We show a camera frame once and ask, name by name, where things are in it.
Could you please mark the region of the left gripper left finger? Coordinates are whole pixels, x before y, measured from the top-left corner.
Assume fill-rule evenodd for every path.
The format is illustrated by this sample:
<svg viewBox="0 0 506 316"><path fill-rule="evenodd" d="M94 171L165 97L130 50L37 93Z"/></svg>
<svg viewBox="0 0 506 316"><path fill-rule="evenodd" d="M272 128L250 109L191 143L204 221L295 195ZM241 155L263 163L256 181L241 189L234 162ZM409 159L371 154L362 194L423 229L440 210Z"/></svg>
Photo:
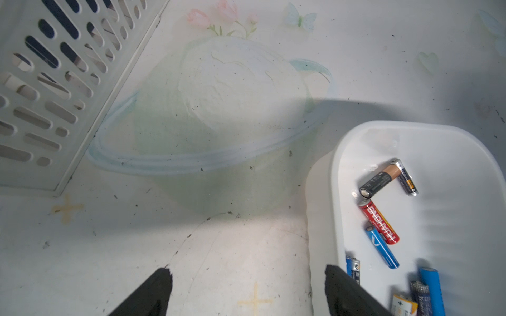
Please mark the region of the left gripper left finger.
<svg viewBox="0 0 506 316"><path fill-rule="evenodd" d="M159 268L109 315L166 315L173 289L173 275Z"/></svg>

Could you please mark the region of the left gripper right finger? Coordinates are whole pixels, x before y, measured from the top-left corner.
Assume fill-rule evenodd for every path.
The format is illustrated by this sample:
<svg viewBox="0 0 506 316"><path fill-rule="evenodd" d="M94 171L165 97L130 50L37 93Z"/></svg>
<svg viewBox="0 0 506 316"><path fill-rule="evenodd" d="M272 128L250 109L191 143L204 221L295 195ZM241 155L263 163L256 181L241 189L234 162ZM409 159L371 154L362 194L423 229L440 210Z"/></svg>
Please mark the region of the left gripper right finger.
<svg viewBox="0 0 506 316"><path fill-rule="evenodd" d="M335 265L325 268L325 296L332 316L390 316L376 299Z"/></svg>

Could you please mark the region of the black copper battery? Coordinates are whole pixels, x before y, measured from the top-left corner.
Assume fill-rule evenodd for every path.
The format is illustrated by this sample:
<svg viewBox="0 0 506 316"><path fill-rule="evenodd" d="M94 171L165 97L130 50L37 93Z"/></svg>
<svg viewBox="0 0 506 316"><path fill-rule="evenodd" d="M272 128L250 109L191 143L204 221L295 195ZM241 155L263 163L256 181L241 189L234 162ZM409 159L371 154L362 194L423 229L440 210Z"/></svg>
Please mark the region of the black copper battery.
<svg viewBox="0 0 506 316"><path fill-rule="evenodd" d="M374 175L369 181L359 188L359 193L366 199L372 198L382 188L387 186L392 180L401 174L401 170L395 164L390 164L383 171Z"/></svg>

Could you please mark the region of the white plastic storage box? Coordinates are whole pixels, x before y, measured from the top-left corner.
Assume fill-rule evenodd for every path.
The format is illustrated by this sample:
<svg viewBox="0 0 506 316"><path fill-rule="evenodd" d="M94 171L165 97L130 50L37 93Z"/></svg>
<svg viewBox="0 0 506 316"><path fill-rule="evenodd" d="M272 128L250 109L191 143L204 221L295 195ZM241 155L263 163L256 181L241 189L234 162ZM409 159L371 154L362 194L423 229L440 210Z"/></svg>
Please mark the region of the white plastic storage box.
<svg viewBox="0 0 506 316"><path fill-rule="evenodd" d="M361 185L398 158L419 193L398 180L373 202L399 235L390 269L366 235ZM306 180L310 284L315 315L327 315L325 269L361 263L361 287L389 308L420 267L439 273L447 315L505 314L505 179L488 149L453 126L372 121L341 138Z"/></svg>

